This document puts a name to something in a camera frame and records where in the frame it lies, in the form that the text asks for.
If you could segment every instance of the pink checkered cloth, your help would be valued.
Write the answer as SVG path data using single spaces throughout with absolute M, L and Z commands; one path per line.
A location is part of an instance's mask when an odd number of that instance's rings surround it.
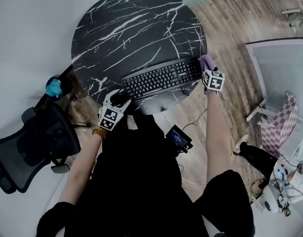
M 294 96 L 286 93 L 287 103 L 271 123 L 261 125 L 261 141 L 265 151 L 278 157 L 279 148 L 293 131 L 298 118 L 298 103 Z

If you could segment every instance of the checkered blanket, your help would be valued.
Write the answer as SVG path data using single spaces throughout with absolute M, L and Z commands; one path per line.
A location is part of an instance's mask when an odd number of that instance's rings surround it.
M 278 157 L 279 148 L 289 137 L 298 118 L 298 103 L 294 96 L 286 93 L 288 100 L 282 110 L 271 123 L 261 125 L 261 141 L 263 149 Z

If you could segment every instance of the device screen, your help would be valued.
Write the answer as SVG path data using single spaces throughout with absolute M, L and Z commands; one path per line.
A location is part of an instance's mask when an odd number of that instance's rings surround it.
M 187 145 L 187 141 L 184 140 L 174 129 L 172 129 L 168 135 L 176 145 L 183 148 Z

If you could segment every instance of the marble tabletop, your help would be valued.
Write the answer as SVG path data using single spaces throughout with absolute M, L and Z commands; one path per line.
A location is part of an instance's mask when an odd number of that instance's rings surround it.
M 73 70 L 89 96 L 102 104 L 123 88 L 121 77 L 140 69 L 207 53 L 205 34 L 180 0 L 101 0 L 83 16 L 71 48 Z M 197 82 L 184 85 L 189 93 Z M 159 113 L 182 101 L 181 88 L 133 101 L 131 114 Z

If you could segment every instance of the blue object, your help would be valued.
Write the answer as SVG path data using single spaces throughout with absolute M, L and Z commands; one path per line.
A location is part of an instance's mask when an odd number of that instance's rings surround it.
M 57 78 L 53 78 L 49 85 L 46 86 L 46 94 L 49 97 L 59 98 L 62 95 L 61 81 Z

